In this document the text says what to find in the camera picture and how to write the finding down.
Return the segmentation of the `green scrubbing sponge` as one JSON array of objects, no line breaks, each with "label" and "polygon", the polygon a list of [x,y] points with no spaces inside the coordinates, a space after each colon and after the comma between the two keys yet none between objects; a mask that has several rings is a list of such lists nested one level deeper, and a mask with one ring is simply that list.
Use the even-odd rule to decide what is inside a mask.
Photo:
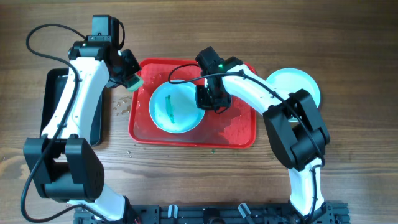
[{"label": "green scrubbing sponge", "polygon": [[134,92],[138,90],[144,84],[143,79],[138,75],[133,75],[127,82],[126,82],[126,90],[130,92]]}]

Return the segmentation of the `light blue plate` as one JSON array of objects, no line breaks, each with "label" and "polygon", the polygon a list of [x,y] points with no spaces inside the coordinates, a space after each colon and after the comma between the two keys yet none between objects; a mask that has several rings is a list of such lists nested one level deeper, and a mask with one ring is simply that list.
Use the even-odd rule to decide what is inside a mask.
[{"label": "light blue plate", "polygon": [[196,105],[196,86],[165,82],[153,92],[149,114],[155,125],[168,133],[186,133],[197,127],[205,110]]},{"label": "light blue plate", "polygon": [[309,92],[317,106],[320,107],[321,92],[316,81],[306,72],[296,68],[282,68],[273,72],[266,79],[268,83],[290,93],[300,89]]}]

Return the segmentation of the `white plate green smear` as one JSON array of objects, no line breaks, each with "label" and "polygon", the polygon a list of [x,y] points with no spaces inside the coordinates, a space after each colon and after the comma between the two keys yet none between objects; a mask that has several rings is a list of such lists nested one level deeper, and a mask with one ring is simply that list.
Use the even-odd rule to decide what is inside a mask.
[{"label": "white plate green smear", "polygon": [[294,116],[293,114],[288,115],[287,118],[288,118],[288,122],[291,122],[291,123],[298,123],[299,122],[298,118],[302,119],[302,117],[300,115]]}]

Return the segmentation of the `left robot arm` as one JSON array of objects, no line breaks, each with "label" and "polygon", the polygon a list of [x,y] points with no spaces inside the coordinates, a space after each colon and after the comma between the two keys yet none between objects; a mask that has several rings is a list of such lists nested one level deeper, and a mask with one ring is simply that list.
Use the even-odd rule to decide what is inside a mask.
[{"label": "left robot arm", "polygon": [[21,197],[23,216],[30,184],[42,198],[82,208],[105,223],[133,223],[129,200],[104,182],[104,167],[90,145],[91,128],[104,88],[137,90],[143,81],[131,50],[109,42],[75,42],[65,62],[69,74],[60,101],[40,137],[29,138],[24,155],[30,169]]}]

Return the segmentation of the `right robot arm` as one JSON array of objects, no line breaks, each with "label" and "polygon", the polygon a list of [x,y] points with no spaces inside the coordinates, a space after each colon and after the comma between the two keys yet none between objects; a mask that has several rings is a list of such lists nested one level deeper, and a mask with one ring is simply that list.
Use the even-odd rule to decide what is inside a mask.
[{"label": "right robot arm", "polygon": [[205,79],[197,86],[197,107],[220,114],[235,96],[262,114],[271,149],[289,171],[290,204],[302,218],[318,218],[324,203],[320,169],[330,135],[311,94],[277,90],[236,57],[199,55],[195,61]]}]

